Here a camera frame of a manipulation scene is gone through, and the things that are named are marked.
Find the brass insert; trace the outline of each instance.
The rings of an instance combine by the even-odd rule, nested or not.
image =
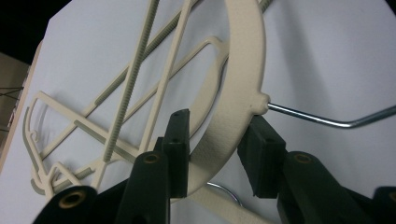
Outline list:
[[[294,156],[294,159],[297,160],[297,162],[299,162],[299,163],[308,164],[308,163],[312,162],[312,159],[305,154],[297,154]]]
[[[87,194],[84,190],[75,190],[70,192],[62,197],[62,199],[59,201],[59,206],[62,209],[76,207],[80,203],[84,202],[86,195]]]

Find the white backdrop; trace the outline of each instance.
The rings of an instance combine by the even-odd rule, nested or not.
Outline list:
[[[24,109],[36,92],[44,91],[73,110],[82,111],[131,59],[146,4],[74,0],[54,16]],[[181,1],[161,1],[151,36],[180,6]],[[396,19],[385,1],[275,0],[263,18],[267,59],[262,91],[273,103],[342,120],[396,104]],[[177,58],[209,35],[229,38],[226,9],[220,0],[205,0],[191,13]],[[171,39],[168,37],[144,62],[131,104],[159,80]],[[163,134],[172,112],[191,105],[215,55],[213,47],[206,47],[171,81],[155,135]],[[108,128],[119,94],[117,90],[89,119]],[[127,122],[121,130],[122,139],[139,143],[149,105]],[[369,197],[378,186],[396,186],[396,117],[357,130],[336,130],[272,111],[265,117],[285,139],[289,151],[312,153],[343,186]],[[38,147],[49,143],[68,122],[50,108],[37,105],[32,127],[39,132]],[[2,223],[32,222],[45,205],[45,198],[30,185],[32,165],[21,125],[20,120],[0,175]],[[191,148],[198,140],[199,136],[191,141]],[[68,167],[78,167],[98,157],[102,148],[76,130],[46,164],[50,167],[54,161],[62,161]],[[101,190],[126,178],[131,168],[125,162],[111,165]],[[235,154],[213,182],[238,194],[250,210],[279,222],[275,200],[252,197]],[[172,223],[221,222],[225,221],[192,201],[172,205]]]

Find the metal rod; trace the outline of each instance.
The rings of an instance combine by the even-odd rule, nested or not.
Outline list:
[[[334,119],[326,119],[323,117],[307,114],[302,111],[298,111],[295,109],[287,108],[282,105],[275,105],[272,103],[268,103],[268,108],[270,110],[274,110],[276,112],[286,114],[293,116],[298,119],[305,119],[308,121],[312,121],[315,123],[323,124],[326,126],[334,127],[334,128],[340,128],[340,129],[353,129],[353,128],[358,128],[367,124],[374,123],[376,121],[379,121],[381,119],[386,119],[388,117],[391,117],[393,115],[396,115],[396,105],[383,109],[381,111],[378,111],[372,115],[366,116],[361,119],[355,119],[352,121],[339,121],[339,120],[334,120]]]
[[[207,185],[225,191],[225,192],[226,192],[227,194],[229,194],[229,195],[233,198],[233,200],[236,201],[241,207],[244,207],[244,205],[242,205],[241,200],[239,200],[238,196],[236,196],[236,194],[232,193],[230,190],[224,188],[222,185],[214,184],[214,183],[211,183],[211,182],[207,182]]]

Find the cream plastic frame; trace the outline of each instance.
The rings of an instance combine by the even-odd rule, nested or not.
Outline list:
[[[100,162],[98,169],[95,171],[93,181],[91,182],[91,187],[98,189],[100,183],[102,182],[103,175],[105,174],[107,168],[107,162],[111,159],[111,155],[113,154],[114,146],[116,145],[117,139],[120,134],[120,128],[122,125],[122,121],[125,118],[125,111],[128,107],[129,100],[131,98],[132,90],[134,89],[134,84],[136,81],[137,74],[139,72],[140,64],[142,63],[142,56],[144,49],[146,47],[146,42],[149,38],[149,32],[151,30],[151,25],[153,22],[153,18],[156,14],[156,10],[158,6],[158,0],[151,0],[148,7],[147,16],[144,22],[143,30],[140,34],[138,40],[138,46],[134,53],[134,58],[131,60],[131,64],[128,66],[128,72],[125,78],[124,88],[121,94],[120,103],[118,106],[117,113],[113,119],[113,122],[109,129],[109,136],[105,141],[105,150],[103,153],[103,160]],[[152,131],[154,129],[155,122],[157,120],[158,113],[161,108],[161,104],[163,101],[163,96],[166,91],[166,86],[169,81],[169,76],[172,73],[172,68],[174,66],[176,54],[178,51],[178,46],[180,45],[181,37],[183,36],[184,29],[186,27],[187,19],[190,15],[190,11],[192,8],[191,0],[184,0],[180,18],[177,23],[177,28],[175,30],[175,35],[171,44],[171,48],[169,50],[169,54],[167,57],[167,61],[165,64],[163,77],[160,80],[158,85],[157,94],[154,99],[154,104],[151,107],[151,112],[148,117],[148,122],[146,124],[145,133],[143,134],[142,143],[139,147],[139,154],[142,153],[142,148],[146,149],[148,147],[150,137]]]
[[[186,57],[184,57],[179,63],[177,63],[175,70],[172,72],[170,78],[172,78],[174,75],[177,74],[179,70],[181,70],[189,61],[191,61],[205,46],[207,45],[212,45],[216,48],[218,51],[218,55],[216,57],[216,60],[212,63],[210,66],[208,73],[206,75],[203,87],[200,89],[198,92],[197,97],[194,100],[194,103],[191,106],[191,125],[190,125],[190,134],[193,136],[197,130],[200,128],[202,123],[204,122],[205,118],[207,117],[207,114],[210,111],[210,108],[212,107],[215,98],[216,98],[216,93],[219,89],[219,82],[220,82],[220,76],[221,76],[221,70],[223,65],[225,64],[225,61],[228,57],[228,43],[221,42],[218,38],[214,36],[208,37],[206,40],[204,40],[202,43],[198,44]],[[158,83],[154,85],[153,88],[151,88],[148,93],[145,94],[138,102],[136,102],[132,108],[130,108],[127,112],[127,115],[125,116],[125,119],[123,122],[128,120],[143,104],[145,104],[150,97],[152,97],[156,90],[157,90]],[[49,107],[53,108],[55,111],[59,112],[63,116],[67,117],[72,121],[72,124],[76,125],[77,127],[81,128],[84,132],[90,134],[92,137],[96,138],[97,140],[101,141],[104,143],[104,140],[106,136],[108,136],[108,132],[104,130],[103,128],[99,127],[95,123],[89,121],[85,116],[80,115],[77,112],[74,112],[73,110],[67,108],[66,106],[60,104],[50,96],[48,96],[44,92],[38,92],[28,109],[26,110],[25,114],[25,119],[23,123],[24,131],[23,134],[25,136],[31,137],[31,133],[34,133],[35,131],[30,130],[30,122],[33,114],[33,110],[35,108],[35,104],[37,100],[43,102],[44,104],[48,105]],[[27,142],[27,148],[29,151],[29,154],[32,154],[32,150],[37,151],[35,147],[35,143],[30,140]],[[118,153],[118,156],[113,158],[114,160],[127,160],[129,162],[134,162],[134,159],[137,156],[137,147],[132,146],[128,144],[125,141],[118,140],[116,144],[116,152]],[[39,155],[39,159],[37,160],[36,157],[32,158],[32,163],[40,163],[42,162],[49,154],[50,152],[41,152]],[[85,177],[86,175],[89,175],[94,172],[96,167],[98,166],[100,158],[91,161],[87,165],[84,165],[76,170],[75,175]],[[40,181],[40,175],[35,171],[36,168],[33,167],[32,169],[32,185],[34,186],[35,191],[41,193],[45,192],[43,189],[43,184]],[[55,182],[52,183],[52,186],[55,187],[56,189],[59,188],[59,186],[67,181],[66,178],[61,178],[59,180],[56,180]]]
[[[269,97],[260,92],[265,41],[257,2],[241,4],[228,0],[226,6],[231,30],[229,68],[213,119],[191,153],[189,193],[205,184],[229,159],[251,116],[263,114],[269,101]],[[238,17],[244,13],[250,16]]]
[[[79,180],[76,178],[74,174],[72,174],[64,165],[60,162],[55,162],[49,171],[47,171],[44,166],[43,161],[38,153],[37,148],[35,147],[35,143],[33,143],[33,135],[36,135],[36,132],[30,132],[30,123],[26,122],[27,117],[29,116],[29,109],[27,109],[27,113],[23,119],[23,140],[25,143],[27,142],[30,148],[28,148],[29,155],[32,158],[33,166],[35,169],[35,178],[39,178],[39,183],[42,185],[42,189],[44,190],[47,200],[51,199],[54,195],[53,187],[51,185],[53,179],[56,177],[56,170],[58,169],[62,174],[65,175],[65,178],[69,180],[74,185],[81,185]]]
[[[253,63],[253,65],[254,66],[256,66],[256,65],[261,65],[262,64],[262,62],[264,62],[264,59],[262,58],[262,61],[255,61],[255,62],[259,62],[259,63],[257,63],[257,64],[254,64]],[[256,83],[256,84],[261,84],[261,80],[260,80],[260,76],[261,76],[262,74],[259,74],[259,77],[257,77],[256,78],[256,80],[259,80],[259,83]],[[268,96],[266,96],[266,95],[264,95],[264,94],[262,94],[262,93],[260,93],[260,87],[259,88],[257,88],[257,90],[256,90],[257,92],[255,92],[256,94],[254,94],[254,97],[252,97],[252,98],[250,98],[250,103],[246,103],[245,105],[249,105],[250,106],[250,108],[252,108],[252,109],[250,109],[248,112],[250,112],[250,113],[248,113],[248,117],[251,117],[251,115],[253,115],[253,114],[260,114],[261,112],[263,113],[264,111],[266,111],[266,102],[268,102],[269,101],[269,98],[268,98]],[[227,125],[227,128],[232,128],[232,127],[235,127],[234,125]],[[267,223],[267,221],[265,221],[265,220],[263,220],[262,218],[260,218],[260,217],[257,217],[256,215],[254,215],[254,214],[251,214],[251,212],[249,212],[249,211],[246,211],[246,209],[243,209],[243,208],[240,208],[240,207],[234,207],[234,208],[231,208],[229,205],[230,205],[230,203],[227,203],[227,201],[225,201],[225,200],[222,200],[221,201],[221,198],[220,198],[220,196],[219,195],[216,195],[216,194],[211,194],[211,193],[208,193],[209,192],[209,190],[206,188],[206,187],[203,187],[203,188],[201,188],[199,191],[197,191],[197,192],[195,192],[194,194],[192,194],[191,196],[190,196],[190,198],[192,199],[192,200],[194,200],[194,201],[196,201],[196,202],[198,202],[198,203],[201,203],[202,205],[204,205],[204,206],[206,206],[206,207],[208,207],[210,210],[213,210],[215,213],[217,213],[218,215],[220,215],[221,217],[224,217],[226,220],[228,220],[228,221],[230,221],[230,222],[232,222],[232,223],[238,223],[238,220],[241,220],[241,217],[245,217],[246,219],[244,219],[243,218],[243,220],[245,220],[245,221],[248,221],[248,220],[254,220],[254,222],[250,222],[249,221],[249,223]],[[225,206],[224,208],[226,208],[226,209],[219,209],[218,207],[214,207],[214,206],[216,206],[216,204],[218,204],[218,202],[220,202],[221,201],[221,205],[223,206]]]
[[[198,3],[199,0],[193,0],[192,4],[193,6]],[[153,50],[157,48],[157,46],[170,34],[170,32],[175,28],[175,21],[178,21],[179,14],[181,13],[181,10],[176,13],[175,16],[172,17],[172,19],[165,24],[165,26],[149,41],[146,50],[145,50],[145,57],[147,57]],[[88,117],[120,84],[123,83],[123,81],[126,78],[126,74],[128,72],[129,68],[129,63],[125,65],[125,67],[121,70],[121,72],[105,87],[104,90],[101,91],[101,93],[94,99],[90,104],[84,108],[82,111],[82,115],[84,117]],[[181,69],[184,65],[177,66],[178,69],[174,70],[174,73],[172,76],[176,74],[176,72]],[[124,121],[125,122],[129,117],[132,116],[132,114],[137,111],[146,101],[149,97],[153,96],[156,92],[155,87],[151,89],[151,93],[146,94],[136,105],[131,108],[125,115]],[[74,123],[71,123],[68,125],[61,134],[58,135],[56,139],[54,139],[52,142],[50,142],[41,152],[41,156],[43,158],[47,157],[57,146],[59,146],[62,141],[75,129],[77,128],[77,125]]]

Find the curved plastic arc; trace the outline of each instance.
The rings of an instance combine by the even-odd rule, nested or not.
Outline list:
[[[189,195],[230,159],[252,116],[268,110],[269,97],[261,93],[265,34],[258,3],[255,0],[225,3],[230,24],[227,74],[213,118],[191,153]]]

